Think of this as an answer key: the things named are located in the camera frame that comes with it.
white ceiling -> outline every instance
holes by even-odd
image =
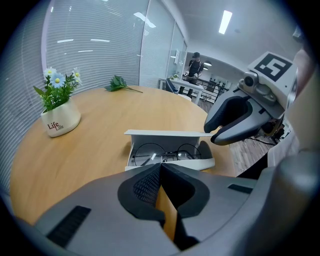
[[[267,0],[175,0],[189,34],[188,52],[215,58],[245,71],[266,51],[290,60],[301,48],[296,22]],[[224,10],[232,12],[219,33]]]

white flower pot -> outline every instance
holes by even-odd
[[[72,131],[78,126],[80,119],[81,114],[72,99],[49,112],[41,113],[42,123],[50,137]]]

round wooden table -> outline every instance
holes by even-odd
[[[191,101],[155,88],[133,86],[143,93],[97,88],[73,96],[81,121],[59,137],[47,135],[38,119],[15,154],[10,180],[14,214],[30,224],[51,206],[86,183],[124,172],[129,129],[204,131],[207,113]],[[204,138],[215,158],[213,174],[235,176],[229,146]]]

wooden floor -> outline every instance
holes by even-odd
[[[208,101],[203,102],[200,99],[198,106],[208,113],[213,104]],[[272,144],[274,143],[268,137],[262,136],[257,139]],[[246,139],[245,141],[230,144],[229,147],[232,152],[236,175],[239,175],[263,157],[273,146],[252,139]]]

green plant sprig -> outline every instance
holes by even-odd
[[[139,93],[143,94],[142,91],[128,87],[126,81],[121,76],[117,76],[117,75],[115,75],[111,79],[110,85],[107,85],[104,88],[109,92],[114,92],[114,91],[118,91],[121,89],[127,89],[127,90],[132,90],[132,91],[139,92]]]
[[[49,75],[45,79],[45,91],[35,86],[33,87],[34,90],[40,95],[43,101],[43,106],[45,108],[44,113],[54,110],[55,108],[66,103],[70,99],[71,94],[79,85],[79,83],[75,81],[73,74],[71,74],[70,76],[65,75],[65,82],[59,88],[54,87],[50,83]]]

